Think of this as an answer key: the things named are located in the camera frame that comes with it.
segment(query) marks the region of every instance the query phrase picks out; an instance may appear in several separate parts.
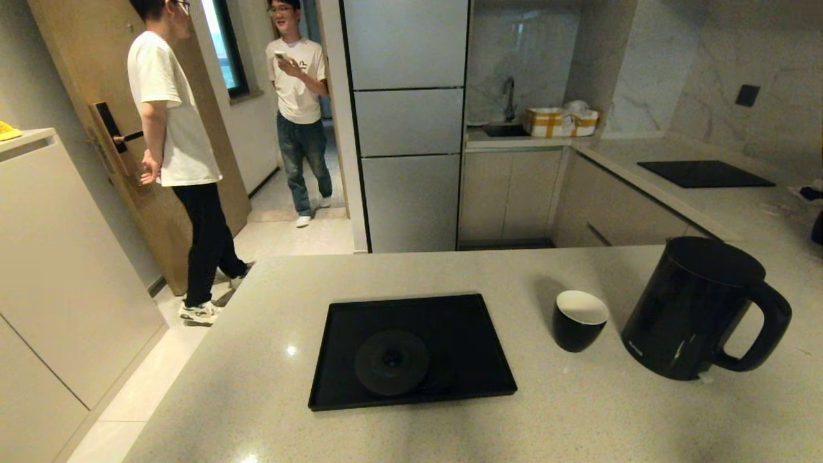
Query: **marble wall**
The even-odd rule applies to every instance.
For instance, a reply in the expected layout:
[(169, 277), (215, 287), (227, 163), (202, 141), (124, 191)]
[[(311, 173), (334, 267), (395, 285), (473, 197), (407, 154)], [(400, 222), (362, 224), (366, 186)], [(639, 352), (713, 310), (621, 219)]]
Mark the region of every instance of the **marble wall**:
[(821, 127), (823, 2), (713, 0), (671, 130), (814, 178)]
[[(608, 112), (629, 42), (638, 0), (586, 2), (574, 46), (565, 100), (584, 100)], [(603, 119), (598, 126), (603, 127)]]
[(694, 60), (706, 0), (638, 0), (607, 133), (663, 132)]
[(561, 105), (579, 18), (574, 4), (477, 0), (467, 66), (467, 120), (504, 120), (503, 85), (509, 76), (515, 82), (515, 121), (527, 108)]

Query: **white countertop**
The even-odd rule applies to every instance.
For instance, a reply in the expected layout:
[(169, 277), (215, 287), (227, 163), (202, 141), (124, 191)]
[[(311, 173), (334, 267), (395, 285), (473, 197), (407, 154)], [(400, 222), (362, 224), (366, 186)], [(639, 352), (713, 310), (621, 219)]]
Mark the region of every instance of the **white countertop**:
[(490, 137), (481, 127), (466, 129), (466, 152), (482, 152), (503, 148), (567, 147), (577, 138)]
[[(802, 265), (770, 273), (767, 281), (792, 303), (794, 317), (762, 367), (747, 373), (714, 367), (710, 384), (673, 381), (637, 363), (619, 338), (662, 251), (634, 246), (261, 261), (126, 462), (823, 459), (823, 279), (799, 278), (809, 271)], [(554, 297), (568, 288), (599, 296), (611, 310), (600, 338), (577, 354), (558, 348), (546, 324)], [(467, 292), (486, 301), (518, 383), (514, 395), (309, 410), (331, 302)], [(749, 339), (758, 329), (738, 327)]]

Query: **kettle handle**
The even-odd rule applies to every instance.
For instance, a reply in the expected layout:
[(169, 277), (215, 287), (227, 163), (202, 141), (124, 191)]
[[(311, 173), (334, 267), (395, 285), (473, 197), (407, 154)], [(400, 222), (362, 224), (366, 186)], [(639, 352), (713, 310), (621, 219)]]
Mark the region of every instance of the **kettle handle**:
[(746, 290), (749, 299), (763, 311), (763, 328), (743, 358), (734, 358), (720, 349), (714, 364), (733, 372), (748, 372), (762, 365), (783, 338), (792, 319), (792, 307), (766, 282), (756, 283)]

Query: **person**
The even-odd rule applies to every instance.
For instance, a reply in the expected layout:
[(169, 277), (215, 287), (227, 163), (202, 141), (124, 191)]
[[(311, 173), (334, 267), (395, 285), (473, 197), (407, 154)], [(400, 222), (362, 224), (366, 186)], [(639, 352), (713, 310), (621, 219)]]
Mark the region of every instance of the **person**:
[(220, 313), (212, 301), (216, 269), (237, 288), (251, 269), (235, 254), (217, 183), (223, 178), (200, 119), (188, 79), (170, 48), (191, 36), (189, 3), (130, 0), (146, 31), (128, 52), (128, 80), (140, 113), (148, 149), (141, 183), (170, 187), (192, 223), (188, 252), (188, 292), (178, 315), (210, 325)]
[(328, 95), (323, 47), (300, 36), (300, 0), (272, 0), (268, 8), (281, 38), (266, 47), (268, 76), (277, 91), (277, 135), (288, 175), (291, 198), (306, 227), (312, 219), (303, 159), (309, 161), (322, 197), (319, 208), (331, 205), (332, 177), (326, 167), (326, 134), (320, 120), (319, 97)]

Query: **refrigerator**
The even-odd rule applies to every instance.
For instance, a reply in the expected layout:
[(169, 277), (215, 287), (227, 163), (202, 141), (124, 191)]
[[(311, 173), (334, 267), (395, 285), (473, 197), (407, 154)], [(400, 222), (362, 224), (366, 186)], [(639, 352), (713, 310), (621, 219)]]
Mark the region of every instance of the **refrigerator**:
[(469, 0), (342, 0), (370, 250), (455, 250)]

